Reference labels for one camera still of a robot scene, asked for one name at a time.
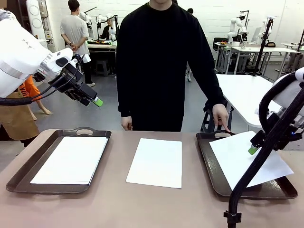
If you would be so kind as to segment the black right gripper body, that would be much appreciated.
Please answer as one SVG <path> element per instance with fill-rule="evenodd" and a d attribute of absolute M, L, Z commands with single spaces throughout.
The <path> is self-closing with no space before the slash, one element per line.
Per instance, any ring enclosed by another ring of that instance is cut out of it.
<path fill-rule="evenodd" d="M 263 115 L 261 121 L 262 125 L 262 136 L 261 136 L 261 147 L 267 143 L 267 138 L 275 133 L 280 133 L 276 138 L 272 137 L 274 143 L 273 150 L 283 150 L 289 143 L 298 141 L 303 138 L 304 131 L 296 133 L 299 127 L 296 127 L 295 120 L 283 128 L 279 125 L 279 128 L 275 129 L 275 126 L 280 122 L 281 118 L 277 113 L 266 113 Z"/>

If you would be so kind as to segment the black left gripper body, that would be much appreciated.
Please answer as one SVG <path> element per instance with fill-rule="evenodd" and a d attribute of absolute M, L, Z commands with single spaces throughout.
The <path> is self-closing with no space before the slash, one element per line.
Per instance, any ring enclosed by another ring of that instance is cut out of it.
<path fill-rule="evenodd" d="M 82 96 L 79 92 L 80 84 L 78 81 L 82 74 L 77 69 L 78 60 L 73 58 L 60 72 L 60 74 L 48 84 L 55 88 L 57 91 L 64 93 L 72 100 L 81 100 Z"/>

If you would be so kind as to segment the person's left hand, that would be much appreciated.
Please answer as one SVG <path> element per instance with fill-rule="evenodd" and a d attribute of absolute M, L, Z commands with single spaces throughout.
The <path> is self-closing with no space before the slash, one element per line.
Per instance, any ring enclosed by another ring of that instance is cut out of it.
<path fill-rule="evenodd" d="M 230 132 L 228 128 L 228 113 L 223 104 L 216 104 L 212 108 L 213 121 L 215 126 L 222 126 L 227 132 Z"/>

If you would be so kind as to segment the person's right hand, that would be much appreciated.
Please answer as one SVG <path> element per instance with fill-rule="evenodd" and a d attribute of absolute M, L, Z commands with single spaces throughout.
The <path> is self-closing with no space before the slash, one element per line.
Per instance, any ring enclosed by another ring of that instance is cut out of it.
<path fill-rule="evenodd" d="M 131 131 L 133 129 L 132 117 L 121 117 L 121 126 L 126 131 Z"/>

